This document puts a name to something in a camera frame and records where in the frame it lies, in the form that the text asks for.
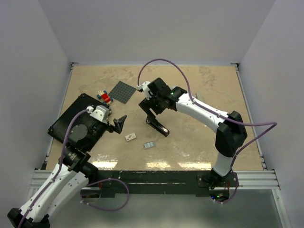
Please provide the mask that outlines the black stapler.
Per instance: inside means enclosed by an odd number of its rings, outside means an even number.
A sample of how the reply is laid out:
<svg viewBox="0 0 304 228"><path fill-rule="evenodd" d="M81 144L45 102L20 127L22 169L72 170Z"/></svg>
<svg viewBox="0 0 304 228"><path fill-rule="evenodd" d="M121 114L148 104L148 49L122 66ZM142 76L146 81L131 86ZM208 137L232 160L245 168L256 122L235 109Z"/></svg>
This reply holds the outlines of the black stapler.
<svg viewBox="0 0 304 228"><path fill-rule="evenodd" d="M155 118L146 118L146 123L151 126L153 129L160 132L163 136L167 137L170 134L170 131L164 127L157 119Z"/></svg>

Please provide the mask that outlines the white staple box sleeve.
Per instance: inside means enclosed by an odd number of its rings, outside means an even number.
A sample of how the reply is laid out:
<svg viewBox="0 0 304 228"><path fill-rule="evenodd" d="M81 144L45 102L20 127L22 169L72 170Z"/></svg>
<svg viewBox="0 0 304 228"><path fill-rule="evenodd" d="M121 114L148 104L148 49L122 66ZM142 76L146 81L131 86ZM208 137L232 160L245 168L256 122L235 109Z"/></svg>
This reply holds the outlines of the white staple box sleeve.
<svg viewBox="0 0 304 228"><path fill-rule="evenodd" d="M136 138L135 133L131 133L131 134L125 136L125 139L126 139L127 142L129 142L131 140L134 140L135 138Z"/></svg>

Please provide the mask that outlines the staple box tray with staples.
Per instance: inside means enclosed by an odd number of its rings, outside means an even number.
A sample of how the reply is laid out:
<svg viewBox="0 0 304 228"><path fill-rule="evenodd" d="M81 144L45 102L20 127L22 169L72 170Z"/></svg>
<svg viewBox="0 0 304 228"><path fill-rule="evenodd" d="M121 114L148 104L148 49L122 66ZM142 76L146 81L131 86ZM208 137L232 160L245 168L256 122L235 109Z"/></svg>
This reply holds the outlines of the staple box tray with staples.
<svg viewBox="0 0 304 228"><path fill-rule="evenodd" d="M153 147L155 147L155 146L156 146L156 144L155 144L154 141L145 142L144 145L143 145L144 149L153 148Z"/></svg>

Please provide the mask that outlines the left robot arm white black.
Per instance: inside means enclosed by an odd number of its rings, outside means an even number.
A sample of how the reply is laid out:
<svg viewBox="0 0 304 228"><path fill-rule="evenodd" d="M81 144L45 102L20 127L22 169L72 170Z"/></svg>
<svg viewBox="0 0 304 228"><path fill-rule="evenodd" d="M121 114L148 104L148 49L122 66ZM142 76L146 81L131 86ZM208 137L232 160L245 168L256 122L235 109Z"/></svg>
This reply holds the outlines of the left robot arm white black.
<svg viewBox="0 0 304 228"><path fill-rule="evenodd" d="M89 151L104 132L121 133L126 115L110 124L108 112L89 106L65 112L51 127L54 138L62 136L62 151L53 171L38 191L8 219L15 228L48 228L49 218L85 186L98 182L98 168L89 162Z"/></svg>

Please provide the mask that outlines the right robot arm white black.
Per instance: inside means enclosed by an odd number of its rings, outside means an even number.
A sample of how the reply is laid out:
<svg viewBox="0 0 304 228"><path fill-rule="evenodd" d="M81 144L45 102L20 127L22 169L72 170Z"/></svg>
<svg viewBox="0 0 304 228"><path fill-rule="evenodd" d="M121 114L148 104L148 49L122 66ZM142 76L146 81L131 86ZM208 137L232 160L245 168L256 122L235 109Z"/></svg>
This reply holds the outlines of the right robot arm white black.
<svg viewBox="0 0 304 228"><path fill-rule="evenodd" d="M214 173L211 180L218 187L227 183L233 157L247 138L240 113L233 111L229 114L217 110L195 99L183 88L170 88L161 78L143 82L137 86L137 90L145 94L139 106L147 114L146 123L162 135L168 136L170 131L158 122L156 115L165 109L184 113L205 124L216 134L218 156L212 168Z"/></svg>

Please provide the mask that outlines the light green stapler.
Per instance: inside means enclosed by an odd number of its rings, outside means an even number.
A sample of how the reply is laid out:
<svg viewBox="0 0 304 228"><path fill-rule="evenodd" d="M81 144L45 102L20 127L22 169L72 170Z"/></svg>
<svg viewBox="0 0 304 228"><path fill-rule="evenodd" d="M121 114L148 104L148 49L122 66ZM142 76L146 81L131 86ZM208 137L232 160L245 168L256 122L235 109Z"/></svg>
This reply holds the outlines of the light green stapler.
<svg viewBox="0 0 304 228"><path fill-rule="evenodd" d="M197 93L195 94L195 98L196 98L197 100L201 101L201 102L204 102L204 98L203 98L203 96L202 96L202 94L201 94L200 92L197 92Z"/></svg>

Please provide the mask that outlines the red blue lego car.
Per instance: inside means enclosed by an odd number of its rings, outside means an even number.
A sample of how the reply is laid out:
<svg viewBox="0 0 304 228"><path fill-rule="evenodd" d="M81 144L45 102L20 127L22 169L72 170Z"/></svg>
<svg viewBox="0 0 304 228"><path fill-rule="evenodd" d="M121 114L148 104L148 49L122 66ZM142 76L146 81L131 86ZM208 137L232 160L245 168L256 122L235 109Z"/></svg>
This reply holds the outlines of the red blue lego car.
<svg viewBox="0 0 304 228"><path fill-rule="evenodd" d="M103 104L104 105L110 105L114 100L112 97L109 96L109 94L107 93L107 91L101 91L99 90L97 92L97 98L98 99L103 99Z"/></svg>

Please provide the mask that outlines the grey lego baseplate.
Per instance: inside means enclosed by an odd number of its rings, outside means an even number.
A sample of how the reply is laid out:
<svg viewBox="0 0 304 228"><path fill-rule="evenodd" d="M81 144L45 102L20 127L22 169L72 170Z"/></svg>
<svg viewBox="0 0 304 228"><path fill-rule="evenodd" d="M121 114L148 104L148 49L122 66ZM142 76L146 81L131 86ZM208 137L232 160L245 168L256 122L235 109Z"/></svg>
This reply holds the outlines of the grey lego baseplate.
<svg viewBox="0 0 304 228"><path fill-rule="evenodd" d="M119 81L109 93L109 96L123 104L126 104L135 93L136 88Z"/></svg>

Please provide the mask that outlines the black flat case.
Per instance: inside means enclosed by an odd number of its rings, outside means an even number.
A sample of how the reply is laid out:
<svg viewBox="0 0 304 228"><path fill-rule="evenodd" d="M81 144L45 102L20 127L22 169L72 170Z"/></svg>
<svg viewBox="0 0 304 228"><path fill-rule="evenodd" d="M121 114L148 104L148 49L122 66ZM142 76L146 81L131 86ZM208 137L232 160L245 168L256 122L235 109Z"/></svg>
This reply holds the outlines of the black flat case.
<svg viewBox="0 0 304 228"><path fill-rule="evenodd" d="M79 97L68 107L66 111L52 124L47 133L52 136L57 141L63 143L64 137L70 124L71 120L75 117L77 113L85 110L88 106L96 108L97 106L104 106L109 109L109 115L111 115L112 110L110 105L106 105L104 102L94 99L93 97L82 93Z"/></svg>

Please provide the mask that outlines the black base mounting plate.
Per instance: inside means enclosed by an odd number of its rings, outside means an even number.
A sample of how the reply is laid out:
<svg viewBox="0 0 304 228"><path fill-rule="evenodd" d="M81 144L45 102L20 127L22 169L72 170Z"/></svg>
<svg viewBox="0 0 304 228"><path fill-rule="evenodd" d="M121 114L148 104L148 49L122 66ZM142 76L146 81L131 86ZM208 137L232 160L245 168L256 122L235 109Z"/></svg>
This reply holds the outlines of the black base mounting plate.
<svg viewBox="0 0 304 228"><path fill-rule="evenodd" d="M211 196L213 199L228 197L227 191L238 187L237 175L229 172L217 177L212 171L99 171L89 180L90 186L81 189L85 198L113 198L126 194L170 194Z"/></svg>

